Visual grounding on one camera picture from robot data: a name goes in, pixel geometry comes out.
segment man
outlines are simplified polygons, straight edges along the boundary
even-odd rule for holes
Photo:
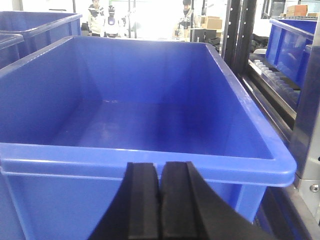
[[[92,0],[89,6],[88,26],[89,34],[94,37],[104,37],[105,31],[105,12],[104,8],[100,6],[99,0]]]
[[[183,0],[183,17],[180,18],[177,25],[177,30],[175,31],[176,37],[188,42],[190,40],[190,28],[191,28],[191,18],[193,15],[193,10],[191,9],[191,0]],[[198,17],[193,16],[193,28],[198,27]]]

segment white jacket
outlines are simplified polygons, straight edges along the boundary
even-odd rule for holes
[[[94,5],[91,4],[88,8],[88,26],[89,30],[93,34],[99,34],[101,37],[104,36],[104,26],[105,26],[105,10],[103,7],[100,7],[99,10],[94,8]]]

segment bin wall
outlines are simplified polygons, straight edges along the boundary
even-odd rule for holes
[[[50,143],[82,98],[78,67],[70,64],[74,63],[71,50],[50,51],[47,60],[32,61],[3,78],[0,83],[1,142]]]
[[[21,35],[0,33],[0,69],[20,59],[18,44],[21,42]]]
[[[0,69],[20,59],[18,45],[0,49]]]
[[[19,221],[13,199],[9,193],[5,178],[0,174],[0,237],[2,240],[24,240],[21,223]]]
[[[121,184],[121,179],[67,176],[8,179],[27,240],[86,240]]]

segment blue storage crate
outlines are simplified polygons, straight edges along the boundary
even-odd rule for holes
[[[28,240],[87,239],[127,162],[192,161],[249,221],[296,170],[213,46],[86,36],[0,70],[0,156]]]
[[[20,59],[18,44],[23,41],[22,35],[0,33],[0,69]]]
[[[0,11],[0,34],[21,34],[19,54],[23,58],[53,42],[81,35],[81,14],[64,12]]]
[[[280,72],[303,87],[317,21],[271,19],[269,43],[265,58]]]

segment wall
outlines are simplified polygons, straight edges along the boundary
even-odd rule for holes
[[[0,2],[0,11],[12,11],[12,2],[9,0],[2,0]]]
[[[46,12],[49,9],[63,9],[69,13],[73,10],[72,0],[22,0],[23,10],[31,12]]]

